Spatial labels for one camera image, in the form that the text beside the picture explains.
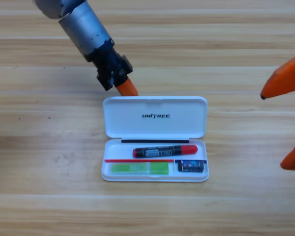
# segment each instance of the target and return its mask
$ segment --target wooden table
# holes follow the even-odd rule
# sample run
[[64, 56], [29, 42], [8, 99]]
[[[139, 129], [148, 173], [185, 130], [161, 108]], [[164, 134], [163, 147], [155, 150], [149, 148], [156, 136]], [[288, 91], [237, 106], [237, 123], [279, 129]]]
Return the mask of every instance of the wooden table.
[[91, 0], [140, 95], [208, 100], [205, 183], [101, 178], [105, 92], [57, 21], [0, 0], [0, 236], [295, 236], [295, 0]]

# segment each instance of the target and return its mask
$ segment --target robotic arm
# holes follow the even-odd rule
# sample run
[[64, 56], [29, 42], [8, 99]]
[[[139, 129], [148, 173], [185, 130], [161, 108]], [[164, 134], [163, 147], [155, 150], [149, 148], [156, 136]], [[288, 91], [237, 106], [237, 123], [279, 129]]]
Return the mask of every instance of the robotic arm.
[[35, 0], [38, 8], [59, 24], [87, 62], [97, 68], [97, 79], [106, 91], [113, 86], [122, 96], [138, 96], [128, 74], [132, 65], [114, 50], [114, 41], [87, 0]]

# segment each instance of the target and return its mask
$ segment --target red marker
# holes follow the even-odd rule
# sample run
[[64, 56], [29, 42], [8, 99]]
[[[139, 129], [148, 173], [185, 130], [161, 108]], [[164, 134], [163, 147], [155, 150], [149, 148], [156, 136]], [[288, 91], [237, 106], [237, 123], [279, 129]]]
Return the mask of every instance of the red marker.
[[196, 145], [147, 147], [134, 149], [133, 156], [134, 158], [180, 156], [195, 154], [197, 151], [198, 147]]

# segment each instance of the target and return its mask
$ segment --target open box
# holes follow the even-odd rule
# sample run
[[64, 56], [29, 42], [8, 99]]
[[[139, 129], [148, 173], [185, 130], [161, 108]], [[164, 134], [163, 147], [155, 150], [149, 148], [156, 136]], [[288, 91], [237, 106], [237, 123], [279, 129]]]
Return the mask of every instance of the open box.
[[[207, 101], [198, 96], [110, 97], [103, 102], [106, 143], [102, 177], [107, 181], [203, 182], [209, 177]], [[196, 145], [195, 154], [134, 158], [135, 148]], [[178, 160], [201, 161], [202, 172], [181, 172]]]

